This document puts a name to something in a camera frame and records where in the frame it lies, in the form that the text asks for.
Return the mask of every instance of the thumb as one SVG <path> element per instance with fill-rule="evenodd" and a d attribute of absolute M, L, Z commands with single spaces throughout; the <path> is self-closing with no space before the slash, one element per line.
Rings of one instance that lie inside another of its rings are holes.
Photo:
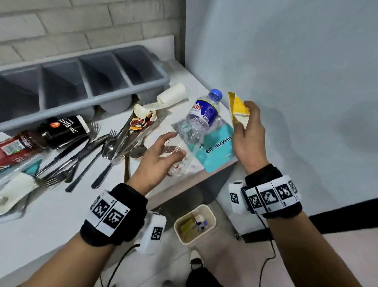
<path fill-rule="evenodd" d="M 237 122 L 234 126 L 234 136 L 232 139 L 234 141 L 237 141 L 239 139 L 242 139 L 244 137 L 244 126 L 241 122 Z"/>
<path fill-rule="evenodd" d="M 176 162 L 179 162 L 184 159 L 186 156 L 186 151 L 175 151 L 174 153 L 170 154 L 166 158 L 162 159 L 162 161 L 166 164 L 168 168 L 171 168 Z"/>

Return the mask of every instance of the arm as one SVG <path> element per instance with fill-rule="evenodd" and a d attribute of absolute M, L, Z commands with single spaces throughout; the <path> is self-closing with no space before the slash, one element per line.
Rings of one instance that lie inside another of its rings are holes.
<path fill-rule="evenodd" d="M 260 109 L 251 101 L 245 105 L 250 110 L 248 125 L 245 129 L 241 123 L 235 125 L 233 149 L 251 175 L 269 162 Z M 291 218 L 277 217 L 267 222 L 295 286 L 361 286 L 303 211 Z"/>
<path fill-rule="evenodd" d="M 185 157 L 185 153 L 181 151 L 175 152 L 166 158 L 160 158 L 165 141 L 174 136 L 175 133 L 162 135 L 145 153 L 138 169 L 127 182 L 127 185 L 131 187 L 134 192 L 144 197 L 164 179 L 173 164 L 181 161 Z M 131 207 L 124 221 L 127 219 L 127 216 L 131 217 L 131 221 L 135 221 L 136 217 L 133 217 L 135 212 L 132 214 L 132 211 L 133 208 Z M 94 286 L 110 255 L 115 250 L 116 244 L 92 246 L 83 239 L 82 235 L 83 233 L 77 233 L 57 254 L 22 284 L 22 287 Z M 86 233 L 85 238 L 88 239 L 91 236 L 96 237 L 97 234 L 89 232 Z M 96 238 L 92 239 L 93 242 L 98 242 Z"/>

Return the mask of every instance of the water bottle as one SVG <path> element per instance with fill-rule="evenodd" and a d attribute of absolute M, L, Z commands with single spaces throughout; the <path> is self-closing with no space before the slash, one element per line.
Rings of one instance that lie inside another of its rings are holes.
<path fill-rule="evenodd" d="M 177 136 L 167 142 L 162 157 L 175 151 L 186 151 L 185 158 L 171 168 L 169 172 L 171 175 L 183 175 L 189 167 L 203 143 L 206 132 L 218 117 L 222 96 L 221 91 L 212 89 L 207 96 L 200 97 L 189 111 L 185 121 L 176 130 Z"/>

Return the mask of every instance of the foot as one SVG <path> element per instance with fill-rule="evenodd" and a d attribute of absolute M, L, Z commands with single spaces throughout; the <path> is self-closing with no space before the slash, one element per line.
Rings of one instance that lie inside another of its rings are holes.
<path fill-rule="evenodd" d="M 190 267 L 192 271 L 205 267 L 205 261 L 203 260 L 197 248 L 193 248 L 190 253 Z"/>
<path fill-rule="evenodd" d="M 167 281 L 164 281 L 163 284 L 161 285 L 161 287 L 175 287 L 174 284 L 167 280 Z"/>

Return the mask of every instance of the black baseboard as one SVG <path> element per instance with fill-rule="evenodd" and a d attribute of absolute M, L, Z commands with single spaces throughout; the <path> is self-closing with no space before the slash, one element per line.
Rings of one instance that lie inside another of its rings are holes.
<path fill-rule="evenodd" d="M 321 234 L 378 227 L 378 198 L 310 216 Z M 243 234 L 246 243 L 268 241 L 270 229 Z"/>

